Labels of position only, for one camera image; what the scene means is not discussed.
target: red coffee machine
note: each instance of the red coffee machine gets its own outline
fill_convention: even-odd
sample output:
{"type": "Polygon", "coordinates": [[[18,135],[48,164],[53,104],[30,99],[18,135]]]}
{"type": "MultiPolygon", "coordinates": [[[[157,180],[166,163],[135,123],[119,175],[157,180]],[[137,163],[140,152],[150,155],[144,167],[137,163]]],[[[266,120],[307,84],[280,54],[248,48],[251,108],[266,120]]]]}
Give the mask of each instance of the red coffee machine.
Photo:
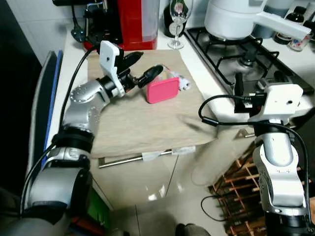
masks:
{"type": "Polygon", "coordinates": [[[117,0],[124,50],[157,48],[159,0],[117,0]]]}

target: green object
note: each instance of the green object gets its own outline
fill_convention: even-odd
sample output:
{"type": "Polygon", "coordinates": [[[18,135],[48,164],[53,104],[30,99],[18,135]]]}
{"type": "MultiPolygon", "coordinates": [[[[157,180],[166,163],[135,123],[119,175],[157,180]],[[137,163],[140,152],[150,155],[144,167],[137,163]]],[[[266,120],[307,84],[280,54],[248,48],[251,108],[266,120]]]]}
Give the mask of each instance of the green object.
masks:
{"type": "Polygon", "coordinates": [[[92,189],[91,192],[88,214],[94,220],[98,221],[104,228],[110,228],[110,210],[94,189],[92,189]]]}

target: tile floor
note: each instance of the tile floor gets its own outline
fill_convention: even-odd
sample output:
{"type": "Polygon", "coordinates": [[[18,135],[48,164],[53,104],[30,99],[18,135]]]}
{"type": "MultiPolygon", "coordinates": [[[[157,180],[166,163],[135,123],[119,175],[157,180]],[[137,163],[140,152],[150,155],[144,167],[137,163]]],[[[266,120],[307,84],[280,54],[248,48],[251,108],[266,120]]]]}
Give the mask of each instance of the tile floor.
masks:
{"type": "MultiPolygon", "coordinates": [[[[225,236],[223,223],[208,218],[200,201],[208,196],[205,188],[185,192],[161,200],[112,212],[112,228],[119,228],[130,236],[174,236],[178,223],[194,223],[204,227],[211,236],[225,236]]],[[[215,218],[222,217],[217,200],[207,199],[205,210],[215,218]]]]}

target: pink box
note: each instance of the pink box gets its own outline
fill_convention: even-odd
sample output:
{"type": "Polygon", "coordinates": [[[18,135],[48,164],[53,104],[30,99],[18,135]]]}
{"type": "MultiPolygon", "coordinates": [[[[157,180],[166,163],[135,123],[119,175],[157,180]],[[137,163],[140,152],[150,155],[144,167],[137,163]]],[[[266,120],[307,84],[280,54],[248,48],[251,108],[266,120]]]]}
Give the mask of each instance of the pink box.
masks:
{"type": "Polygon", "coordinates": [[[178,88],[178,77],[160,81],[153,80],[147,85],[147,101],[152,104],[176,97],[178,88]]]}

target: beige cloth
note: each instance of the beige cloth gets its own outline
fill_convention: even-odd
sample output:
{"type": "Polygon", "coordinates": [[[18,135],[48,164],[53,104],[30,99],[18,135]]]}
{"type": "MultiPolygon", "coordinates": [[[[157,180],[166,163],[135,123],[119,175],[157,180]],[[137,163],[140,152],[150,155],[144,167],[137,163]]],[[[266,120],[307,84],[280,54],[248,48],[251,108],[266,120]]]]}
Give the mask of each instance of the beige cloth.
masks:
{"type": "MultiPolygon", "coordinates": [[[[89,79],[103,77],[98,60],[96,54],[88,58],[89,79]]],[[[203,98],[179,51],[144,51],[142,58],[131,67],[131,74],[138,77],[156,64],[164,64],[185,76],[191,83],[190,90],[155,104],[149,104],[144,89],[138,88],[123,98],[112,99],[101,114],[93,158],[201,145],[216,138],[217,129],[200,121],[198,109],[203,98]]],[[[208,106],[204,112],[214,117],[208,106]]]]}

